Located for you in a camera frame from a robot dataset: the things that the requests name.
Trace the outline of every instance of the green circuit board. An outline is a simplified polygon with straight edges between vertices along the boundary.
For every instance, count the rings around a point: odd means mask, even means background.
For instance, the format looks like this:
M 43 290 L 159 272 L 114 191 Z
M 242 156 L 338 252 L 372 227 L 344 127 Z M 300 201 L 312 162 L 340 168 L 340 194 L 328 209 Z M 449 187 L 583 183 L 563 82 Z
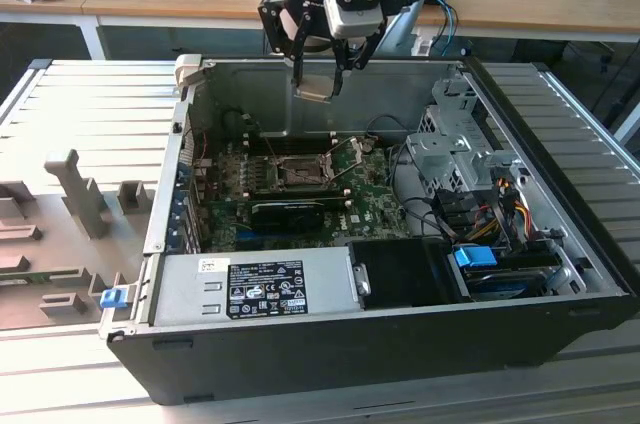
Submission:
M 255 236 L 250 226 L 253 202 L 243 198 L 240 184 L 242 162 L 247 159 L 268 158 L 247 157 L 237 147 L 228 147 L 215 158 L 219 193 L 215 199 L 205 200 L 204 219 L 201 219 L 208 235 L 207 252 L 333 247 L 355 239 L 410 236 L 400 206 L 386 183 L 388 164 L 381 148 L 363 154 L 361 164 L 335 179 L 333 185 L 351 190 L 349 200 L 352 204 L 339 211 L 325 212 L 322 229 L 309 234 Z M 342 146 L 332 154 L 332 168 L 336 174 L 353 163 L 351 146 Z M 266 180 L 273 180 L 271 171 L 266 172 Z

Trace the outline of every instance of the blue latch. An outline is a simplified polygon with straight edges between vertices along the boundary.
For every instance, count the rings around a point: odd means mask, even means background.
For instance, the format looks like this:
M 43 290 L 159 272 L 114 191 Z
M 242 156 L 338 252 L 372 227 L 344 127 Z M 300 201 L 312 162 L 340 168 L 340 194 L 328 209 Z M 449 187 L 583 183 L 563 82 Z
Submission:
M 458 267 L 496 266 L 496 256 L 490 247 L 465 246 L 453 253 Z
M 114 288 L 102 291 L 102 296 L 100 297 L 100 307 L 102 309 L 107 309 L 110 307 L 122 309 L 127 307 L 127 290 Z

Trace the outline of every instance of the motherboard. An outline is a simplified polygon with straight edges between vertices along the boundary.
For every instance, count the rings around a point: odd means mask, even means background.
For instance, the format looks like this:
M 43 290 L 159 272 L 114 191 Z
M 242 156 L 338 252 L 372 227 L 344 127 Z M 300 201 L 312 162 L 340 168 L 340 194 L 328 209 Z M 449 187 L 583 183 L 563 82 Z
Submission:
M 221 143 L 199 214 L 203 251 L 344 246 L 410 236 L 375 139 Z

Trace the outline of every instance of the blue cable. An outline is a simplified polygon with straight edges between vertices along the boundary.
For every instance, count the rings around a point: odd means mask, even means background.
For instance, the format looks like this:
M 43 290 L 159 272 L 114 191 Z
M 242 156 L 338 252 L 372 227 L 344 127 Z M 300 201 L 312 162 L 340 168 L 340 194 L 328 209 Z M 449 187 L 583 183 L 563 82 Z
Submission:
M 444 56 L 447 52 L 447 48 L 451 44 L 451 39 L 453 39 L 453 15 L 451 14 L 451 8 L 446 2 L 444 2 L 443 0 L 434 0 L 434 1 L 440 4 L 442 9 L 444 9 L 444 11 L 447 13 L 447 17 L 449 18 L 449 38 L 447 39 L 447 43 L 445 44 L 441 53 L 441 55 Z

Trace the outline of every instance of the warning label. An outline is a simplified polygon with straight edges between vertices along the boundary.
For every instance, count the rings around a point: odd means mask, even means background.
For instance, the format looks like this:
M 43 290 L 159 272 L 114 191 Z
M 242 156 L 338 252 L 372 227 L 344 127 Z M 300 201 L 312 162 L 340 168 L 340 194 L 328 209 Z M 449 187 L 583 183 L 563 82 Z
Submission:
M 308 312 L 302 261 L 232 264 L 228 271 L 227 316 L 231 319 Z

